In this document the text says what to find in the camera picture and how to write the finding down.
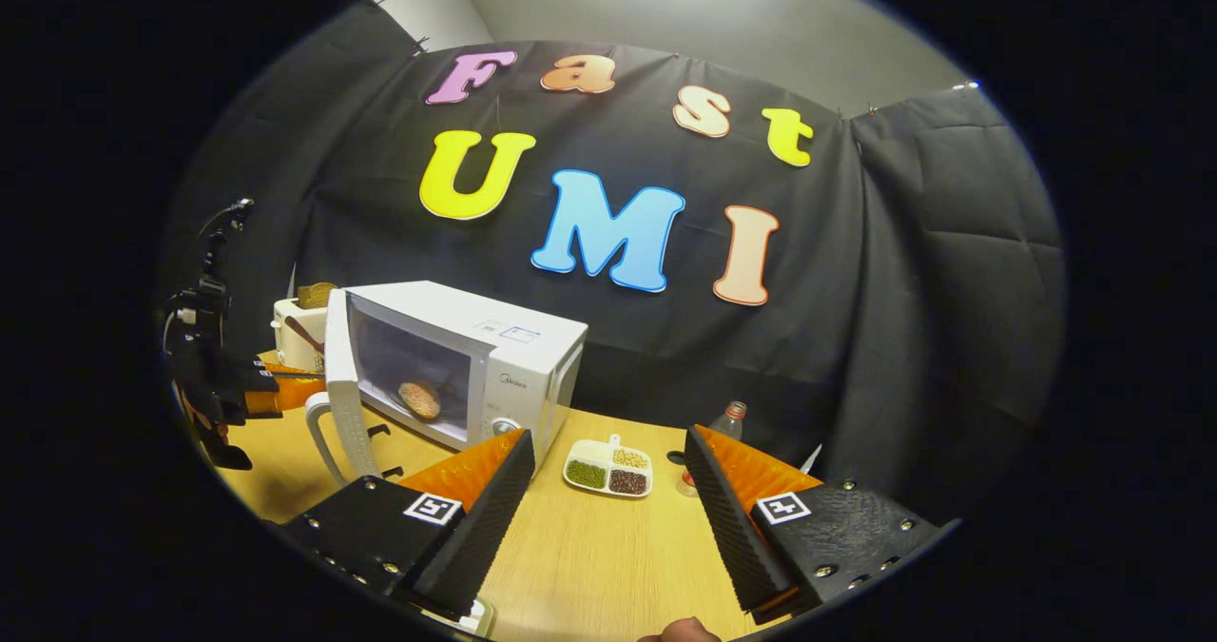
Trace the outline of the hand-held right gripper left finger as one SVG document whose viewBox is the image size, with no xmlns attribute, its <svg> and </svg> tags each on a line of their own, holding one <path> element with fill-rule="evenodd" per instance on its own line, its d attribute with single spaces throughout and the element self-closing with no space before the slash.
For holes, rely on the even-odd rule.
<svg viewBox="0 0 1217 642">
<path fill-rule="evenodd" d="M 358 477 L 280 534 L 378 597 L 456 620 L 473 612 L 534 471 L 531 430 L 509 430 L 400 481 Z"/>
</svg>

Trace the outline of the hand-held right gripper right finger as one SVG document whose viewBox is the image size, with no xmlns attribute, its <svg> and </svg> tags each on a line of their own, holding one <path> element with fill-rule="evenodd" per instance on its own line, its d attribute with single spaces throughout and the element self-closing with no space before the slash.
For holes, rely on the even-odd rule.
<svg viewBox="0 0 1217 642">
<path fill-rule="evenodd" d="M 757 624 L 856 597 L 959 525 L 853 480 L 818 480 L 703 426 L 688 428 L 684 461 L 738 603 Z"/>
</svg>

